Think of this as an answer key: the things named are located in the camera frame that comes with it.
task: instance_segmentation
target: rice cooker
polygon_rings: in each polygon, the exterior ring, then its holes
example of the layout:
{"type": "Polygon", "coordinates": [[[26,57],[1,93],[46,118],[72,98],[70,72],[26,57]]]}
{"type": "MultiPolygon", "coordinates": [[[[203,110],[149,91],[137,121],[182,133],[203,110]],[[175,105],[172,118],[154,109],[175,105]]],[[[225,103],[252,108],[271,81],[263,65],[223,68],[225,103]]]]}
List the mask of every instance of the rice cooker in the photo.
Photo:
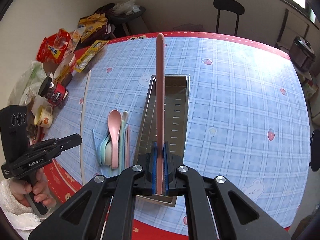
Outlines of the rice cooker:
{"type": "Polygon", "coordinates": [[[316,58],[309,41],[301,36],[297,36],[294,39],[289,51],[289,56],[292,63],[303,72],[308,71],[311,68],[316,58]]]}

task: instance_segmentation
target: snack bag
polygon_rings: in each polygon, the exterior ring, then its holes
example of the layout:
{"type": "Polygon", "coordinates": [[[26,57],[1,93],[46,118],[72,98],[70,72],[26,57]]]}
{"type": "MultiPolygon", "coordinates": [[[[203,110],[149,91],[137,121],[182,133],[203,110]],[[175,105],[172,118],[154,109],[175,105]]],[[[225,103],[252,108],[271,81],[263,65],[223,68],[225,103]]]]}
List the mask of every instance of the snack bag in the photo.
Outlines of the snack bag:
{"type": "Polygon", "coordinates": [[[60,29],[58,33],[49,38],[44,38],[38,51],[37,61],[52,61],[59,64],[63,59],[70,38],[70,34],[64,29],[60,29]]]}
{"type": "Polygon", "coordinates": [[[107,44],[109,41],[95,41],[94,44],[77,60],[77,64],[74,68],[75,71],[81,72],[89,61],[98,53],[102,47],[107,44]]]}
{"type": "Polygon", "coordinates": [[[53,78],[58,84],[61,84],[65,77],[76,65],[76,57],[74,53],[65,57],[54,72],[53,78]]]}
{"type": "Polygon", "coordinates": [[[81,36],[81,42],[90,37],[95,31],[102,28],[103,25],[108,23],[108,19],[105,17],[105,14],[95,13],[88,17],[81,18],[78,27],[85,27],[85,31],[81,36]]]}
{"type": "Polygon", "coordinates": [[[85,30],[85,27],[81,27],[81,28],[76,29],[71,34],[71,39],[69,41],[67,50],[63,55],[63,58],[65,58],[66,56],[70,55],[71,53],[73,53],[75,51],[84,30],[85,30]]]}

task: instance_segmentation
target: jar lid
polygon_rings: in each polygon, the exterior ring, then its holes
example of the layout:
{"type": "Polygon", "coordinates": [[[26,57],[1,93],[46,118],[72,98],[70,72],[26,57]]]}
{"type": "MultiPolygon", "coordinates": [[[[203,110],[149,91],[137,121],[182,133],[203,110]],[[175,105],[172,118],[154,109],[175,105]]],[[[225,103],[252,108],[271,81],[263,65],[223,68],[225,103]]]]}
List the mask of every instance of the jar lid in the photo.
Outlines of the jar lid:
{"type": "Polygon", "coordinates": [[[47,76],[39,88],[39,92],[38,92],[39,96],[43,97],[48,93],[48,89],[51,86],[51,83],[52,83],[52,78],[47,76]]]}

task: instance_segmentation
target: metal tray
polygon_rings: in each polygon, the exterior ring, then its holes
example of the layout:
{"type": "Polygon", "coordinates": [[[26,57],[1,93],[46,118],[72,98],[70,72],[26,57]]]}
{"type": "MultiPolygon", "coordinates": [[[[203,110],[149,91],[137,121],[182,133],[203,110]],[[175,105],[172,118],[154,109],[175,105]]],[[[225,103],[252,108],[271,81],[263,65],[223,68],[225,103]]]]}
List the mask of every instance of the metal tray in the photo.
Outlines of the metal tray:
{"type": "MultiPolygon", "coordinates": [[[[171,153],[183,157],[187,135],[190,75],[164,76],[164,140],[171,153]]],[[[151,77],[146,104],[137,141],[133,163],[138,155],[151,151],[156,141],[156,76],[151,77]]],[[[167,206],[175,206],[177,197],[153,195],[138,196],[143,200],[167,206]]]]}

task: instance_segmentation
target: plastic bag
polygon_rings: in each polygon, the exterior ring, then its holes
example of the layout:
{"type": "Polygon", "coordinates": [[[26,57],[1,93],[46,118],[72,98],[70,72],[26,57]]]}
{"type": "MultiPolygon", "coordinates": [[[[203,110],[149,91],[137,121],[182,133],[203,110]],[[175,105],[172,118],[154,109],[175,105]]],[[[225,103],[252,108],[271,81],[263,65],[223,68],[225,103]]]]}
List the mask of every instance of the plastic bag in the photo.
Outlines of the plastic bag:
{"type": "Polygon", "coordinates": [[[30,67],[18,79],[12,89],[8,105],[26,106],[39,91],[39,88],[46,78],[41,62],[32,61],[30,67]]]}
{"type": "Polygon", "coordinates": [[[44,38],[40,45],[36,60],[40,62],[52,61],[56,64],[60,64],[70,39],[70,34],[64,29],[60,29],[58,33],[49,38],[44,38]]]}
{"type": "Polygon", "coordinates": [[[136,13],[139,12],[139,6],[137,6],[135,4],[135,0],[130,0],[124,3],[117,3],[114,7],[113,7],[113,13],[115,15],[120,15],[120,14],[132,14],[132,13],[136,13]]]}

